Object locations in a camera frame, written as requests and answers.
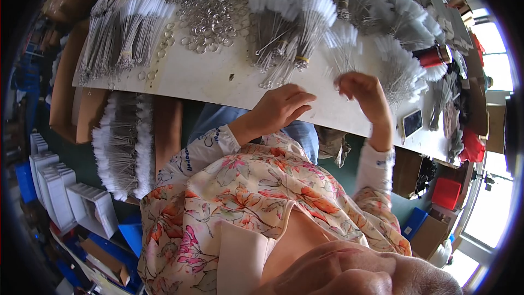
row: red plastic bag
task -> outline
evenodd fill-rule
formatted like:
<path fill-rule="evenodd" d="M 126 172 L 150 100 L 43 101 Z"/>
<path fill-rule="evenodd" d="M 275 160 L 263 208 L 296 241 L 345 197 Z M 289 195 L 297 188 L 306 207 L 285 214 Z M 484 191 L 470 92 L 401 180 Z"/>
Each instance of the red plastic bag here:
<path fill-rule="evenodd" d="M 462 143 L 464 144 L 464 150 L 458 155 L 461 162 L 470 161 L 478 163 L 484 159 L 486 144 L 484 144 L 473 131 L 464 128 Z"/>

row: thread spool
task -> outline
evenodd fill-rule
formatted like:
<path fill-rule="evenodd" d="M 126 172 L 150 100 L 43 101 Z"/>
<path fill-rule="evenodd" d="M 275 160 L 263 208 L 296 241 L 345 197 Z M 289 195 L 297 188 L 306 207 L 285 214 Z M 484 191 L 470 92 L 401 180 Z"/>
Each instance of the thread spool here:
<path fill-rule="evenodd" d="M 419 59 L 422 67 L 449 64 L 453 61 L 448 45 L 436 45 L 428 49 L 417 50 L 413 52 L 413 56 Z"/>

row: smartphone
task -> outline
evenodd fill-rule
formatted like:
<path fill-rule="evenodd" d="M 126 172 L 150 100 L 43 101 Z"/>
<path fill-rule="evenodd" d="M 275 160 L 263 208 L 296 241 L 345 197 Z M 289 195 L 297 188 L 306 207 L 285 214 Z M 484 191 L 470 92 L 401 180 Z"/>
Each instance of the smartphone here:
<path fill-rule="evenodd" d="M 420 109 L 417 109 L 413 113 L 406 115 L 402 119 L 404 138 L 409 138 L 415 132 L 422 129 L 422 126 L 423 126 L 422 111 Z"/>

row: denim jeans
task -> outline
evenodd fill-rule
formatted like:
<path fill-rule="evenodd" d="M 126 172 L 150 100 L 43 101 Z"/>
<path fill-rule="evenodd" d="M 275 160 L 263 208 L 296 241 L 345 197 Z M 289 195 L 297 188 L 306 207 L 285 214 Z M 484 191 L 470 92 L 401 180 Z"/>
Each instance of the denim jeans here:
<path fill-rule="evenodd" d="M 211 104 L 209 102 L 206 103 L 193 127 L 187 143 L 193 142 L 196 138 L 206 134 L 211 129 L 233 122 L 247 112 L 249 112 L 247 109 Z M 281 131 L 297 141 L 300 146 L 304 148 L 311 163 L 317 164 L 318 136 L 313 124 L 303 121 L 293 121 Z"/>

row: red box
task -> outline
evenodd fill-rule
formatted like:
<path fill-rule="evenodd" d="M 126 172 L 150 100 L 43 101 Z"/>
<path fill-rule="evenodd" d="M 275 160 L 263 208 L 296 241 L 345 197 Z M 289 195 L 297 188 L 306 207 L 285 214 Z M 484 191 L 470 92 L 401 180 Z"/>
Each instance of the red box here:
<path fill-rule="evenodd" d="M 455 209 L 459 198 L 461 183 L 446 178 L 438 178 L 431 201 L 449 210 Z"/>

